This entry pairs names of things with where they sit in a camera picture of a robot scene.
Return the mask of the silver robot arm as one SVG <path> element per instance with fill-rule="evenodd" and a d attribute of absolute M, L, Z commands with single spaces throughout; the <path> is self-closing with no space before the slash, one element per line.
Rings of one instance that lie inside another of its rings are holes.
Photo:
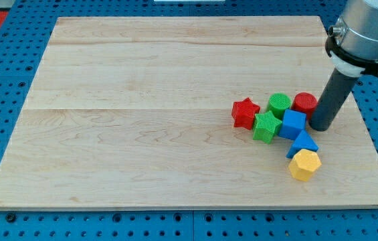
<path fill-rule="evenodd" d="M 325 44 L 335 68 L 350 78 L 378 78 L 378 0 L 347 1 Z"/>

